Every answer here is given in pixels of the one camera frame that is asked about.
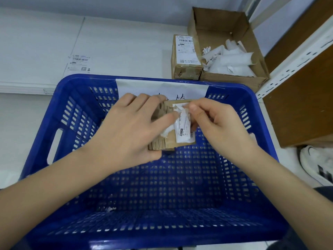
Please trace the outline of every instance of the cardboard package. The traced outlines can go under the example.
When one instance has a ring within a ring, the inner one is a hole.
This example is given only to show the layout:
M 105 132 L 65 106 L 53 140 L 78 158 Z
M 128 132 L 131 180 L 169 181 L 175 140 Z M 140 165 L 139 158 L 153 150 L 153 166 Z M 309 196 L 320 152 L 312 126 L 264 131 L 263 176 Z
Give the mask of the cardboard package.
M 181 53 L 181 51 L 186 51 L 186 49 L 182 48 L 183 45 L 181 45 L 179 40 L 187 40 L 186 42 L 188 43 L 187 50 L 190 51 L 188 55 L 186 55 L 186 53 Z M 197 41 L 188 42 L 190 40 L 193 41 L 193 38 L 189 36 L 182 36 L 182 35 L 173 36 L 172 55 L 171 55 L 172 79 L 198 80 L 200 77 L 203 68 L 201 59 L 198 56 L 198 53 L 200 53 L 200 47 Z
M 156 119 L 162 117 L 163 115 L 172 112 L 173 111 L 173 104 L 176 103 L 189 103 L 192 100 L 170 100 L 170 101 L 164 101 L 161 103 L 155 112 L 152 115 L 152 121 L 155 121 Z M 158 136 L 156 139 L 152 141 L 148 145 L 149 150 L 166 150 L 166 151 L 172 151 L 175 147 L 179 146 L 187 146 L 187 145 L 192 145 L 195 144 L 195 142 L 192 143 L 177 143 L 176 142 L 176 133 L 174 130 L 171 130 L 168 133 L 168 136 L 162 137 Z
M 193 8 L 187 31 L 193 37 L 193 41 L 198 42 L 200 50 L 208 46 L 213 50 L 220 45 L 225 45 L 225 41 L 230 39 L 241 41 L 248 53 L 253 52 L 251 59 L 255 64 L 249 67 L 257 77 L 202 71 L 201 81 L 242 83 L 257 92 L 260 85 L 269 78 L 264 57 L 244 12 Z

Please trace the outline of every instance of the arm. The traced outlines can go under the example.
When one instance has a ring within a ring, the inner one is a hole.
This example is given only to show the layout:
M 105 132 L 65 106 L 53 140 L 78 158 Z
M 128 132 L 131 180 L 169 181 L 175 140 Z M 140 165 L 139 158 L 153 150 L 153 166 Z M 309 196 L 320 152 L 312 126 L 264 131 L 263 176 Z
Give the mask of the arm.
M 107 114 L 84 147 L 0 191 L 0 249 L 9 249 L 64 203 L 108 175 L 161 157 L 148 144 L 173 124 L 178 113 L 155 122 L 165 96 L 126 94 Z
M 214 149 L 257 184 L 309 249 L 332 248 L 332 202 L 254 143 L 230 105 L 202 98 L 191 102 L 189 111 L 194 128 L 198 124 Z

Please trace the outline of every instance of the person's left hand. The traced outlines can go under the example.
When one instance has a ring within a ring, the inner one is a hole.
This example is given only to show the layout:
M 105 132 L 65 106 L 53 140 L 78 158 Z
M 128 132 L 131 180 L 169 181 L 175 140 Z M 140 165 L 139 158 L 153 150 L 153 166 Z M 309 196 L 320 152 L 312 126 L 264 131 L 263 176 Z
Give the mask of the person's left hand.
M 87 153 L 86 158 L 94 158 L 94 168 L 100 168 L 108 175 L 158 160 L 161 151 L 149 151 L 148 144 L 179 117 L 173 111 L 151 121 L 153 112 L 165 100 L 163 95 L 140 94 L 136 97 L 127 93 L 122 96 L 92 139 L 80 148 Z

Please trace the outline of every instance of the cardboard box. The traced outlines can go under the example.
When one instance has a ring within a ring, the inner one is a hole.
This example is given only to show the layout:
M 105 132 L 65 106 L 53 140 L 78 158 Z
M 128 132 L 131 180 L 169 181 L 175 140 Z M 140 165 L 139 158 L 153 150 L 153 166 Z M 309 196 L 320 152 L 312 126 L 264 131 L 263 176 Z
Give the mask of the cardboard box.
M 170 101 L 164 101 L 157 107 L 156 111 L 152 115 L 152 121 L 162 117 L 163 115 L 172 112 L 173 111 L 173 104 L 176 103 L 189 103 L 192 100 L 170 100 Z M 166 150 L 166 151 L 172 151 L 172 148 L 179 147 L 179 146 L 187 146 L 195 144 L 195 142 L 192 143 L 177 143 L 176 142 L 176 133 L 174 130 L 170 131 L 168 133 L 168 136 L 162 137 L 158 136 L 156 139 L 152 141 L 148 145 L 149 150 Z
M 187 31 L 194 41 L 199 42 L 200 50 L 208 46 L 213 50 L 222 44 L 225 45 L 225 41 L 230 39 L 242 41 L 246 51 L 253 52 L 252 62 L 255 65 L 249 67 L 257 77 L 214 74 L 202 71 L 201 81 L 242 83 L 257 92 L 260 85 L 269 78 L 264 57 L 244 12 L 193 8 Z
M 202 63 L 201 57 L 198 56 L 200 53 L 200 47 L 197 41 L 194 41 L 194 50 L 197 55 L 198 62 L 197 64 L 185 64 L 181 62 L 177 62 L 177 47 L 176 45 L 176 37 L 182 35 L 174 35 L 173 36 L 173 44 L 172 44 L 172 55 L 171 55 L 171 74 L 172 79 L 187 79 L 187 80 L 198 80 L 200 74 L 202 72 Z

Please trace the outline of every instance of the hand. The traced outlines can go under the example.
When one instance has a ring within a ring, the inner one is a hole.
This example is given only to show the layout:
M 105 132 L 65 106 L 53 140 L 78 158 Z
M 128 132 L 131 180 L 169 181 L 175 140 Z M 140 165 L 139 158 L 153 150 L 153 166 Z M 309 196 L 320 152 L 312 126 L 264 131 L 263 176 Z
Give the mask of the hand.
M 110 174 L 149 161 L 158 160 L 161 151 L 149 151 L 148 144 L 179 117 L 172 112 L 152 122 L 158 105 L 165 101 L 163 95 L 136 97 L 127 93 L 110 109 L 101 127 L 82 149 L 88 157 L 96 158 L 98 166 Z
M 201 98 L 190 102 L 188 108 L 194 120 L 192 129 L 199 125 L 212 147 L 232 163 L 248 159 L 258 147 L 231 105 Z

